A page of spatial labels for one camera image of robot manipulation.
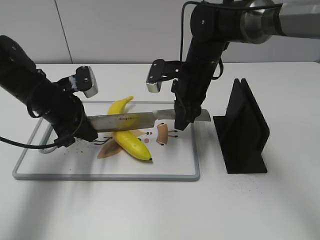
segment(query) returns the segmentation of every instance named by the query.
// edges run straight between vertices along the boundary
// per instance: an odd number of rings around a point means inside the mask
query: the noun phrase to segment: table surface
[[[79,65],[39,64],[55,82]],[[92,100],[173,101],[148,93],[148,64],[92,64]],[[320,67],[312,62],[226,63],[202,107],[224,115],[234,78],[246,78],[270,128],[267,174],[227,174],[213,122],[196,125],[196,182],[18,181],[21,148],[0,143],[0,239],[320,239]],[[27,142],[37,120],[0,89],[0,136]]]

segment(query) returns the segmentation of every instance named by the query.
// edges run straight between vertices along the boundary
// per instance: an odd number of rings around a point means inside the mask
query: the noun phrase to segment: black cable
[[[185,8],[187,5],[194,4],[198,5],[200,2],[197,1],[187,1],[183,4],[181,10],[181,38],[180,38],[180,62],[182,62],[183,47],[184,47],[184,17],[185,17]]]
[[[82,107],[81,108],[81,119],[80,119],[80,122],[79,122],[79,125],[77,126],[77,128],[73,131],[73,133],[70,135],[70,137],[73,137],[76,132],[79,130],[79,128],[81,127],[81,124],[83,123],[84,121],[84,115],[85,115],[85,110],[84,108]],[[56,141],[55,143],[52,143],[52,144],[48,144],[48,145],[29,145],[29,144],[23,144],[23,143],[20,143],[20,142],[16,142],[16,141],[12,141],[12,140],[9,140],[7,138],[4,138],[2,136],[0,136],[0,141],[4,142],[4,143],[7,143],[7,144],[11,144],[11,145],[14,145],[14,146],[17,146],[17,147],[20,147],[20,148],[25,148],[25,149],[49,149],[49,148],[53,148],[53,147],[57,147],[58,144],[62,144],[63,142],[66,142],[67,139],[66,138],[63,138],[63,140],[61,141]]]
[[[209,3],[206,1],[187,1],[183,4],[181,10],[181,38],[180,38],[180,62],[182,62],[183,57],[183,47],[184,47],[184,17],[185,17],[185,8],[187,5],[206,5],[211,8],[216,9],[224,9],[224,10],[238,10],[238,11],[253,11],[253,10],[265,10],[265,9],[274,9],[282,7],[282,3],[273,4],[273,5],[266,5],[266,6],[248,6],[248,7],[232,7],[232,6],[225,6],[222,4],[216,3]]]

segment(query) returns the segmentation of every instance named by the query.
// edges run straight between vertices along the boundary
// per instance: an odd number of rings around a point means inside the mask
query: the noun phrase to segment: yellow banana
[[[108,111],[109,115],[122,114],[128,102],[134,99],[133,96],[128,96],[122,100],[114,102]],[[114,140],[131,156],[139,160],[152,161],[151,154],[146,145],[141,142],[130,131],[114,131],[112,133]]]

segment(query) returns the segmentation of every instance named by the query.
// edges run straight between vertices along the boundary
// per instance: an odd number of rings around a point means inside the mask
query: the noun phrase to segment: knife
[[[98,133],[149,129],[155,126],[156,120],[174,120],[174,109],[152,112],[123,113],[114,115],[88,116],[87,119]],[[202,109],[196,121],[210,122],[208,110]]]

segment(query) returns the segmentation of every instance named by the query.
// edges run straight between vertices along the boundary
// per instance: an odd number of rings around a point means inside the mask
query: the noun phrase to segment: banana tip
[[[127,98],[126,98],[126,100],[129,102],[129,101],[131,101],[132,99],[134,99],[134,96],[128,96]]]

